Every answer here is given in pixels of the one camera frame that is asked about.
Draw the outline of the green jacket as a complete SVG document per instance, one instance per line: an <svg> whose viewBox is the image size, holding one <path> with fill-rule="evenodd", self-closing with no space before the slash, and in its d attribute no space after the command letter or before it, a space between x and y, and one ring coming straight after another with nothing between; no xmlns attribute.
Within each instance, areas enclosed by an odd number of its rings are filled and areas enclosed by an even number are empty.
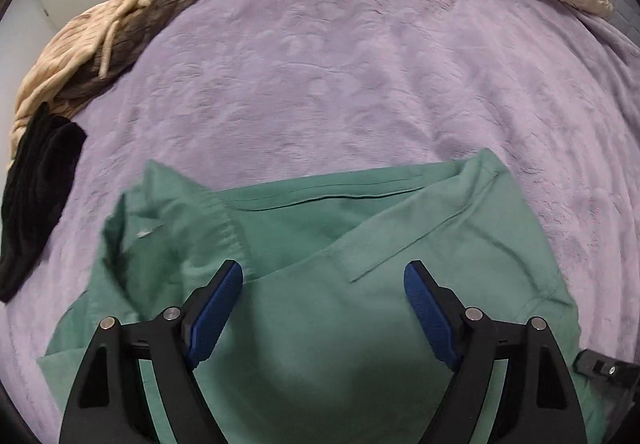
<svg viewBox="0 0 640 444"><path fill-rule="evenodd" d="M87 289L39 366L58 404L102 318L149 320L239 262L239 303L196 378L232 443L414 443L450 373L406 298L406 265L495 320L548 320L568 360L578 308L490 150L468 159L213 192L149 162L107 218Z"/></svg>

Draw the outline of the black garment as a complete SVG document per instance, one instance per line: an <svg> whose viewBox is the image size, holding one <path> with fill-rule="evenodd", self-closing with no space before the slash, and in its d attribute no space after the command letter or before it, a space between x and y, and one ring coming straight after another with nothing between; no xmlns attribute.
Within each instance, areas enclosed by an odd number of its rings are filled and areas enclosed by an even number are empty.
<svg viewBox="0 0 640 444"><path fill-rule="evenodd" d="M41 104L18 143L1 204L1 301L32 274L73 187L87 135Z"/></svg>

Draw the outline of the beige brown knit sweater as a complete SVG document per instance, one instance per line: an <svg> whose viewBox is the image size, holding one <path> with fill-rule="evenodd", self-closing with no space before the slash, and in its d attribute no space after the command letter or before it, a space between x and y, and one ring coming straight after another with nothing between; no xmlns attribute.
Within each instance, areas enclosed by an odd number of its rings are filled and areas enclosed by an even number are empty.
<svg viewBox="0 0 640 444"><path fill-rule="evenodd" d="M38 107L73 118L106 92L165 27L197 0L107 0L72 18L22 80L9 130L10 158Z"/></svg>

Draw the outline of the purple plush bed blanket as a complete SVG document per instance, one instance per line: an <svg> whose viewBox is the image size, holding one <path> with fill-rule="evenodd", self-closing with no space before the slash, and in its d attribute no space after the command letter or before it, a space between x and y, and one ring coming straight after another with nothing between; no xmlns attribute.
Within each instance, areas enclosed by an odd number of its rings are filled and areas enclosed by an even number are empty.
<svg viewBox="0 0 640 444"><path fill-rule="evenodd" d="M493 152L578 308L639 353L639 49L557 0L198 0L78 117L62 218L1 310L1 377L42 442L40 369L120 196L157 162L213 192Z"/></svg>

